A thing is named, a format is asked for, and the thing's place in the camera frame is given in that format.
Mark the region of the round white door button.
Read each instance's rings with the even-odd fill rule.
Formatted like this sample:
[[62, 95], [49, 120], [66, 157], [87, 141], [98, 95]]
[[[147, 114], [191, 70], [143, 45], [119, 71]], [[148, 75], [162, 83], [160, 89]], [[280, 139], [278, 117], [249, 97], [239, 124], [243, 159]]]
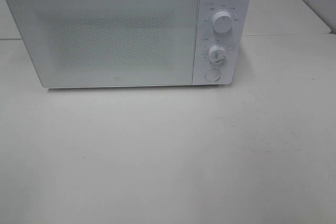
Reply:
[[217, 69], [208, 70], [205, 73], [205, 79], [209, 82], [216, 82], [220, 79], [221, 72]]

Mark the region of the white timer knob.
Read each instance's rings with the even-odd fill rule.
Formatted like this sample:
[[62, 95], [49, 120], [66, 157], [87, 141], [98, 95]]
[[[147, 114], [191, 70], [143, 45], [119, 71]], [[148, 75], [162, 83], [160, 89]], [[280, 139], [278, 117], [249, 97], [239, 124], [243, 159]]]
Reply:
[[213, 45], [208, 50], [208, 58], [210, 63], [220, 65], [226, 60], [227, 50], [220, 45]]

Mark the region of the upper white power knob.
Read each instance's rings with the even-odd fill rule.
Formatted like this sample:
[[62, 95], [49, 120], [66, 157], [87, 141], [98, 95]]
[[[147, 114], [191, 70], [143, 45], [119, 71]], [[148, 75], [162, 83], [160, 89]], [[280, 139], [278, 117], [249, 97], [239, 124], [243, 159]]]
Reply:
[[226, 10], [218, 11], [212, 17], [212, 24], [217, 33], [224, 34], [232, 28], [232, 15]]

